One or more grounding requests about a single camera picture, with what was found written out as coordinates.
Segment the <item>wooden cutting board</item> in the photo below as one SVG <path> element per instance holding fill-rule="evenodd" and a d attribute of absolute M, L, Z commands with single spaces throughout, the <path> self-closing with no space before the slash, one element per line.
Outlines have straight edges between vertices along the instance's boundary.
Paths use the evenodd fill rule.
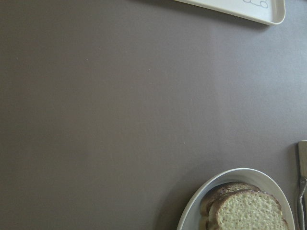
<path fill-rule="evenodd" d="M 299 180 L 297 196 L 297 220 L 300 230 L 307 229 L 307 141 L 298 143 Z"/>

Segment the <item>bread slice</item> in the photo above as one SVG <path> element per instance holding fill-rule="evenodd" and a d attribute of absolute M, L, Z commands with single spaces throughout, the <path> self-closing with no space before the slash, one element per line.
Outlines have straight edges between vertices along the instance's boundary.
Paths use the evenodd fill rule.
<path fill-rule="evenodd" d="M 199 229 L 200 230 L 207 229 L 210 208 L 218 198 L 230 192 L 235 192 L 240 190 L 260 191 L 260 189 L 257 186 L 244 182 L 228 182 L 225 184 L 218 185 L 213 189 L 211 189 L 201 200 L 201 205 L 200 205 L 201 219 L 199 221 Z"/>
<path fill-rule="evenodd" d="M 287 230 L 279 201 L 266 192 L 230 192 L 213 202 L 209 230 Z"/>

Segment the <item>cream rabbit tray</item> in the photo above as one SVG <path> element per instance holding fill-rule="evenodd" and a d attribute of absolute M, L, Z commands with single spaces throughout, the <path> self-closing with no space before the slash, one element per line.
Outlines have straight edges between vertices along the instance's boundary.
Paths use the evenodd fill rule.
<path fill-rule="evenodd" d="M 284 0 L 179 0 L 266 25 L 279 25 L 285 19 Z"/>

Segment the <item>white round plate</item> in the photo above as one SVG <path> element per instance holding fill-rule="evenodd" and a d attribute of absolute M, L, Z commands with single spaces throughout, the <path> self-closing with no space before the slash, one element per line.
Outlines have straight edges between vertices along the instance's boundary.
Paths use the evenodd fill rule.
<path fill-rule="evenodd" d="M 200 206 L 203 197 L 214 187 L 227 182 L 245 182 L 253 184 L 273 195 L 281 204 L 281 209 L 289 229 L 295 229 L 294 217 L 289 202 L 279 185 L 265 173 L 250 169 L 236 168 L 221 172 L 205 182 L 187 203 L 179 220 L 178 230 L 198 230 L 201 219 Z"/>

